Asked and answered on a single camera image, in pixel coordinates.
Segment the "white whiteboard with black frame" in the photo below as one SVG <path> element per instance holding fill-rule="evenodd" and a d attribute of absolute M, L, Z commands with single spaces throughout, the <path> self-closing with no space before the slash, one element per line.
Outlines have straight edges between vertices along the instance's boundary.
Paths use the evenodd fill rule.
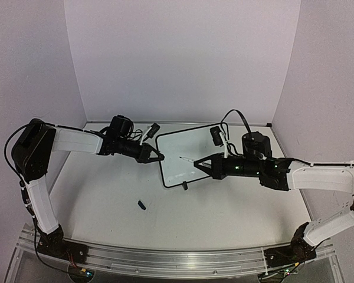
<path fill-rule="evenodd" d="M 193 163 L 183 161 L 179 156 L 199 160 L 220 152 L 212 141 L 210 128 L 217 124 L 193 127 L 163 133 L 156 137 L 156 148 L 164 154 L 159 162 L 162 183 L 165 189 L 182 186 L 182 182 L 196 182 L 208 178 L 204 172 L 196 169 Z"/>

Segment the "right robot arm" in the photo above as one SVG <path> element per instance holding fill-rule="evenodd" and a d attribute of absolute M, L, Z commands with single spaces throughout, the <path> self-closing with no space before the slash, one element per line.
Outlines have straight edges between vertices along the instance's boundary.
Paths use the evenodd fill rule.
<path fill-rule="evenodd" d="M 330 190 L 354 197 L 354 161 L 344 163 L 309 163 L 295 158 L 272 156 L 270 139 L 260 132 L 242 136 L 242 153 L 231 153 L 219 127 L 210 130 L 216 146 L 224 145 L 223 153 L 215 153 L 194 161 L 194 167 L 215 180 L 227 176 L 256 177 L 269 189 Z M 316 257 L 316 248 L 338 233 L 354 226 L 354 200 L 327 219 L 316 219 L 300 225 L 291 242 L 264 251 L 270 267 L 302 263 Z"/>

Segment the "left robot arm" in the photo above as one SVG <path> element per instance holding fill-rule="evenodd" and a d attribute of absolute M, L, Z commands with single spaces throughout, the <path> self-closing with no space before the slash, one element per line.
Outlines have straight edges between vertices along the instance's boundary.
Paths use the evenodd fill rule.
<path fill-rule="evenodd" d="M 41 246 L 46 253 L 54 257 L 71 257 L 70 245 L 64 240 L 47 189 L 46 175 L 52 152 L 121 154 L 140 164 L 160 162 L 164 160 L 163 154 L 147 143 L 159 129 L 160 126 L 154 123 L 136 139 L 134 123 L 123 115 L 114 116 L 100 131 L 46 123 L 37 118 L 18 129 L 20 136 L 7 162 L 20 179 L 24 205 L 40 233 Z"/>

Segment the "white marker pen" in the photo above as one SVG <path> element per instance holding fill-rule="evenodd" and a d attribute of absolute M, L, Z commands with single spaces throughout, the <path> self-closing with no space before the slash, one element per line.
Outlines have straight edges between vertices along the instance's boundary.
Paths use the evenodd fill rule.
<path fill-rule="evenodd" d="M 191 158 L 188 158 L 188 157 L 179 156 L 179 158 L 181 160 L 183 160 L 183 161 L 190 162 L 190 163 L 195 163 L 196 162 L 195 159 L 191 159 Z M 199 162 L 198 164 L 200 166 L 211 167 L 211 162 Z"/>

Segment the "blue marker cap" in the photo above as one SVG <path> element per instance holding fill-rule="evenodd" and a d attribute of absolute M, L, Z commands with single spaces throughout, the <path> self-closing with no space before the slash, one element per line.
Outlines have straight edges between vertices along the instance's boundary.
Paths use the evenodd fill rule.
<path fill-rule="evenodd" d="M 138 204 L 138 206 L 139 206 L 142 210 L 146 210 L 146 206 L 144 205 L 144 203 L 143 203 L 141 200 L 139 200 L 139 201 L 137 202 L 137 204 Z"/>

